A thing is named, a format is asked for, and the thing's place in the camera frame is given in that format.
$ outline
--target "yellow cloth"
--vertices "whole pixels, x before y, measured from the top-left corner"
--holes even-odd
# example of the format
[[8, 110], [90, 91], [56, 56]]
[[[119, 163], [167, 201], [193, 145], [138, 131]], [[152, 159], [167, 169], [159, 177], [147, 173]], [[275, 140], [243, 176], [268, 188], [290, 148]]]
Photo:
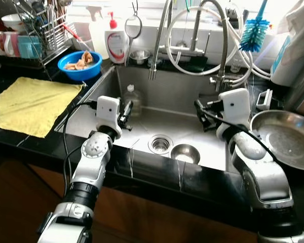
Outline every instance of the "yellow cloth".
[[18, 78], [0, 94], [0, 128], [44, 138], [81, 87]]

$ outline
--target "white bowl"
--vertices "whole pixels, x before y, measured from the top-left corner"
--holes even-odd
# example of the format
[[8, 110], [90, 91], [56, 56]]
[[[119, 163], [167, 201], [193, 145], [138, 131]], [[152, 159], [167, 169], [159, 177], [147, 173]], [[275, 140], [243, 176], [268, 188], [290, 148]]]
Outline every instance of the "white bowl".
[[10, 14], [3, 16], [1, 20], [4, 23], [4, 26], [7, 28], [12, 28], [14, 31], [18, 32], [25, 31], [24, 25], [22, 24], [22, 21], [20, 20], [18, 14]]

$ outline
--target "sink drain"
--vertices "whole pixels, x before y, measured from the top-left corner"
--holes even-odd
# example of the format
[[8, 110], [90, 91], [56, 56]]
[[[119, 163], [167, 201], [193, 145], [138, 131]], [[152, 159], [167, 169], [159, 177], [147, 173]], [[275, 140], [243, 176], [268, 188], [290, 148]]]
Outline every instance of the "sink drain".
[[173, 145], [171, 138], [165, 135], [155, 135], [148, 142], [148, 148], [156, 154], [169, 152]]

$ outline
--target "stainless steel sink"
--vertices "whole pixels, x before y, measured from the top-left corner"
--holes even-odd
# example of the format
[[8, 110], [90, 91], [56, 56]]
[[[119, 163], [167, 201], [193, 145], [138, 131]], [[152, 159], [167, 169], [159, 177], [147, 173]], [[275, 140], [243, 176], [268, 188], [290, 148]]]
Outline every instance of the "stainless steel sink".
[[[170, 157], [173, 146], [189, 144], [200, 154], [199, 165], [228, 170], [225, 143], [215, 131], [203, 132], [194, 108], [197, 98], [206, 102], [217, 97], [208, 78], [158, 71], [157, 79], [150, 81], [147, 73], [143, 68], [112, 67], [82, 101], [97, 100], [100, 95], [121, 97], [127, 85], [133, 84], [143, 96], [142, 115], [130, 118], [133, 130], [123, 131], [115, 145]], [[96, 122], [95, 111], [82, 106], [70, 118], [66, 133], [87, 138]], [[63, 122], [55, 130], [62, 132], [62, 126]]]

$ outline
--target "dish soap bottle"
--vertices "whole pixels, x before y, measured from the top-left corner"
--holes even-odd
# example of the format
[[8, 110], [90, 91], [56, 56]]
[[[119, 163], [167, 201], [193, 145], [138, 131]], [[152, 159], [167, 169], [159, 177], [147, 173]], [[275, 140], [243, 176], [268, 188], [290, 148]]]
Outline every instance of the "dish soap bottle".
[[[87, 10], [90, 12], [91, 20], [92, 22], [89, 24], [89, 31], [90, 36], [93, 44], [93, 48], [95, 52], [98, 52], [102, 59], [108, 59], [109, 55], [106, 49], [106, 43], [105, 43], [105, 28], [107, 27], [107, 24], [103, 20], [102, 14], [101, 14], [101, 7], [96, 6], [87, 6]], [[100, 14], [100, 17], [98, 20], [96, 19], [96, 13]]]
[[124, 63], [128, 37], [123, 25], [117, 27], [117, 22], [113, 19], [113, 12], [108, 14], [111, 16], [111, 21], [109, 23], [110, 29], [105, 32], [107, 52], [113, 63]]
[[134, 90], [134, 85], [127, 86], [127, 92], [124, 94], [124, 104], [133, 101], [131, 116], [140, 116], [142, 113], [142, 96], [139, 91]]

